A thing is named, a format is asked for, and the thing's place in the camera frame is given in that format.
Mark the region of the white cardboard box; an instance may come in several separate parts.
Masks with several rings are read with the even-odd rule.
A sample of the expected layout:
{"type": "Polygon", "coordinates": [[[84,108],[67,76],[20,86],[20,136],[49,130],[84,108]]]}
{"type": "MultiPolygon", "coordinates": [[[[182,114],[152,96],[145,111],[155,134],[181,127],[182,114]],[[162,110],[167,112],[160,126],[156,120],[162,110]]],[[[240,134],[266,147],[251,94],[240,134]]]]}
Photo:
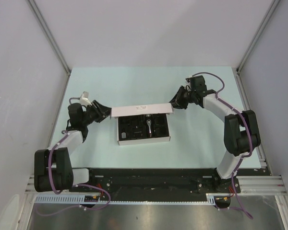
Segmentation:
{"type": "Polygon", "coordinates": [[[110,117],[116,120],[120,146],[169,142],[170,103],[113,107],[110,117]]]}

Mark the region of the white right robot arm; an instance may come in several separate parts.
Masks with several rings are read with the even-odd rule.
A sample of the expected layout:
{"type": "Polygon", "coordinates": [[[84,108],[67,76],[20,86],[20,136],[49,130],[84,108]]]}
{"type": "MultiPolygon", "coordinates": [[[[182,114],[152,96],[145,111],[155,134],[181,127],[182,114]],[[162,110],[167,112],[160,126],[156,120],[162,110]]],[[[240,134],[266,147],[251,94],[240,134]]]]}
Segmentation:
{"type": "Polygon", "coordinates": [[[256,114],[253,110],[241,111],[220,97],[225,83],[217,75],[199,72],[186,78],[187,85],[180,86],[170,103],[175,109],[187,109],[196,104],[217,116],[224,123],[224,145],[226,153],[216,167],[217,177],[212,179],[212,188],[224,192],[229,187],[242,161],[252,156],[253,150],[261,144],[256,114]],[[215,91],[208,89],[204,75],[219,79],[222,87],[215,91]]]}

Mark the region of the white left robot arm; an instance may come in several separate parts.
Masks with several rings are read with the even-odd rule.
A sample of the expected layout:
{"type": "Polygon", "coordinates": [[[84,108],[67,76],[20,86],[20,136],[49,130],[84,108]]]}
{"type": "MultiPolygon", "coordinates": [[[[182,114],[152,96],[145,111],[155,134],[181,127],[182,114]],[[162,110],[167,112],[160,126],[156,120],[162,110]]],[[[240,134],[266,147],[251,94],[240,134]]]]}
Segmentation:
{"type": "Polygon", "coordinates": [[[34,187],[37,192],[52,191],[60,194],[63,190],[80,185],[85,191],[96,187],[96,179],[89,175],[87,168],[74,169],[70,155],[82,145],[88,136],[88,126],[100,123],[110,116],[111,108],[96,100],[81,99],[68,106],[69,119],[63,137],[48,149],[35,152],[34,187]]]}

